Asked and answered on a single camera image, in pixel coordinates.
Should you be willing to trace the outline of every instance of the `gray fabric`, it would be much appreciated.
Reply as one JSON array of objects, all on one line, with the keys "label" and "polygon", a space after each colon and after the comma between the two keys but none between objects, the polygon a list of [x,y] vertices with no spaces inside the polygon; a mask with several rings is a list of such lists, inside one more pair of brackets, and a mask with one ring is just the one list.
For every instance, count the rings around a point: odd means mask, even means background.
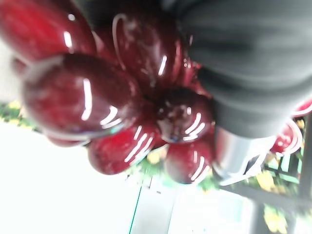
[{"label": "gray fabric", "polygon": [[312,93],[312,1],[198,0],[176,7],[217,123],[244,137],[277,134]]}]

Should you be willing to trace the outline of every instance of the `white wall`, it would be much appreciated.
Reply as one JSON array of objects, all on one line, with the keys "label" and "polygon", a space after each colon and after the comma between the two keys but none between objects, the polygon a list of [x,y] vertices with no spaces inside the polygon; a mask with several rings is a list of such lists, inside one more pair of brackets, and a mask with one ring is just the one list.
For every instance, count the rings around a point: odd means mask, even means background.
[{"label": "white wall", "polygon": [[127,234],[139,186],[104,176],[86,150],[0,123],[1,234]]},{"label": "white wall", "polygon": [[174,189],[159,194],[143,187],[130,234],[167,234],[175,199]]},{"label": "white wall", "polygon": [[19,98],[20,80],[10,67],[12,57],[13,52],[0,39],[0,101]]}]

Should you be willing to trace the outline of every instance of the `person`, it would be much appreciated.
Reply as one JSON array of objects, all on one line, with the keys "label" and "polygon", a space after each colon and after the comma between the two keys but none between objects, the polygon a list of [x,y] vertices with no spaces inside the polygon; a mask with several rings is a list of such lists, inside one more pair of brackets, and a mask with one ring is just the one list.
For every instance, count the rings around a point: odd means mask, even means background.
[{"label": "person", "polygon": [[[122,4],[77,1],[84,2],[82,9],[93,24]],[[270,149],[272,136],[312,93],[312,1],[154,2],[173,13],[182,32],[193,37],[190,57],[202,64],[198,78],[214,97],[216,145],[222,146],[215,169],[221,177],[245,173],[248,157]],[[261,149],[251,154],[255,144]]]}]

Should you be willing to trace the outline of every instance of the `shiny balloon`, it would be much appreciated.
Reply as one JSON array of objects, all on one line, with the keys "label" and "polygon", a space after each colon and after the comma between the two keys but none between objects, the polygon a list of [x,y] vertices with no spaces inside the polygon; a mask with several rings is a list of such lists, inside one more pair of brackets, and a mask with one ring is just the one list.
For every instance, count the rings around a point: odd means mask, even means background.
[{"label": "shiny balloon", "polygon": [[299,127],[289,120],[283,131],[277,136],[272,153],[293,154],[302,146],[302,134]]},{"label": "shiny balloon", "polygon": [[119,66],[113,42],[112,27],[109,25],[103,26],[96,29],[93,35],[97,44],[98,57],[115,66]]},{"label": "shiny balloon", "polygon": [[97,52],[89,25],[70,0],[1,0],[0,36],[26,62]]},{"label": "shiny balloon", "polygon": [[118,14],[113,39],[122,68],[136,77],[146,97],[157,99],[176,83],[183,51],[173,19],[138,11]]},{"label": "shiny balloon", "polygon": [[34,65],[24,79],[23,99],[39,126],[72,140],[130,127],[143,104],[132,77],[80,54],[55,56]]},{"label": "shiny balloon", "polygon": [[161,138],[161,135],[160,133],[157,133],[156,137],[155,137],[155,145],[154,145],[154,149],[158,149],[164,145],[166,145],[167,142],[164,141],[162,138]]},{"label": "shiny balloon", "polygon": [[154,146],[156,131],[154,121],[147,119],[114,136],[94,139],[89,161],[103,174],[121,173],[145,158]]},{"label": "shiny balloon", "polygon": [[178,183],[200,183],[208,175],[215,158],[213,142],[210,136],[188,144],[170,144],[165,171]]},{"label": "shiny balloon", "polygon": [[177,84],[183,87],[189,87],[192,82],[197,80],[197,73],[200,69],[200,65],[193,62],[190,57],[185,55],[183,59],[183,65],[181,68],[181,73],[177,79]]},{"label": "shiny balloon", "polygon": [[158,106],[161,138],[168,143],[194,141],[210,130],[213,121],[211,101],[186,88],[170,91]]}]

